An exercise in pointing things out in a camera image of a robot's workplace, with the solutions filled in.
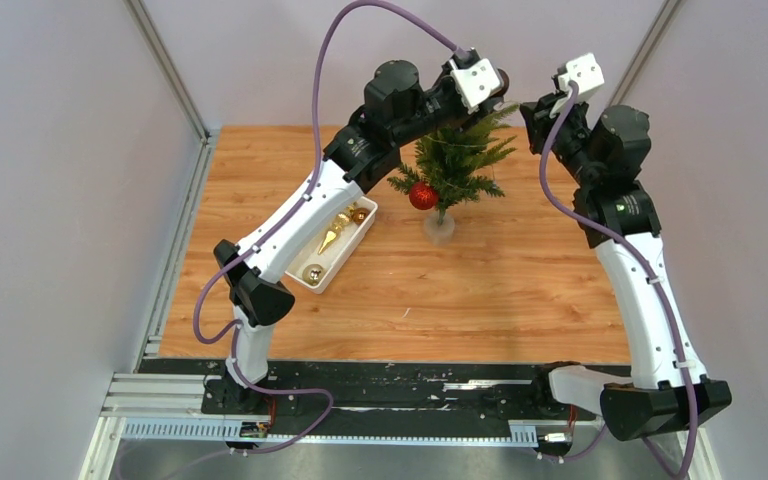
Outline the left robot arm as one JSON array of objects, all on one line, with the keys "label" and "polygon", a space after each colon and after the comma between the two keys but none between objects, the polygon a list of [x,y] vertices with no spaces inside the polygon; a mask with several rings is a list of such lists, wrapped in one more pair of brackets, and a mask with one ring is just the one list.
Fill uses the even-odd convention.
[{"label": "left robot arm", "polygon": [[403,146],[444,127],[474,126],[503,102],[508,87],[508,75],[487,59],[449,60],[429,89],[412,63],[383,63],[364,87],[363,104],[317,150],[320,160],[293,195],[247,237],[216,245],[216,276],[227,282],[234,306],[227,399],[239,412],[257,412],[271,392],[261,381],[274,326],[295,303],[281,278],[296,256],[400,164]]}]

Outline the red glitter ball ornament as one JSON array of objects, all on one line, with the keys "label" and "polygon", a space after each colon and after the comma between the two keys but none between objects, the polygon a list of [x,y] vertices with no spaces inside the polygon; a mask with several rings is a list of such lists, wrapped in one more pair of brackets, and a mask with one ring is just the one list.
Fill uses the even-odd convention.
[{"label": "red glitter ball ornament", "polygon": [[420,211],[431,210],[439,202],[438,192],[426,182],[416,182],[408,190],[410,204]]}]

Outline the small green christmas tree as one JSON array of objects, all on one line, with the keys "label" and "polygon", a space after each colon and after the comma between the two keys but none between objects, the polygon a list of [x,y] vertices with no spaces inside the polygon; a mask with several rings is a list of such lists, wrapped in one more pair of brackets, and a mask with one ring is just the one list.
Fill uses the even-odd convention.
[{"label": "small green christmas tree", "polygon": [[426,210],[423,223],[431,244],[443,246],[454,237],[455,220],[449,213],[454,206],[505,196],[494,167],[516,151],[511,145],[515,138],[498,133],[509,127],[508,118],[517,108],[516,103],[506,104],[467,130],[445,127],[421,137],[414,143],[414,164],[400,163],[387,179],[407,199],[409,188],[420,181],[438,192],[439,202]]}]

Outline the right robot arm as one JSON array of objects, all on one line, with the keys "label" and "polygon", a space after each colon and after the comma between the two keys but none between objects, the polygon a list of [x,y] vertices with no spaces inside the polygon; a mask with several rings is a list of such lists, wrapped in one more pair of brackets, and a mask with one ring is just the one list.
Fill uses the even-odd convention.
[{"label": "right robot arm", "polygon": [[730,406],[728,383],[709,377],[671,292],[661,224],[637,177],[651,149],[646,113],[607,108],[589,127],[588,105],[554,112],[562,94],[521,105],[533,153],[554,154],[576,181],[573,217],[613,288],[631,352],[627,378],[576,362],[543,367],[531,403],[544,417],[574,405],[602,417],[620,441],[692,433]]}]

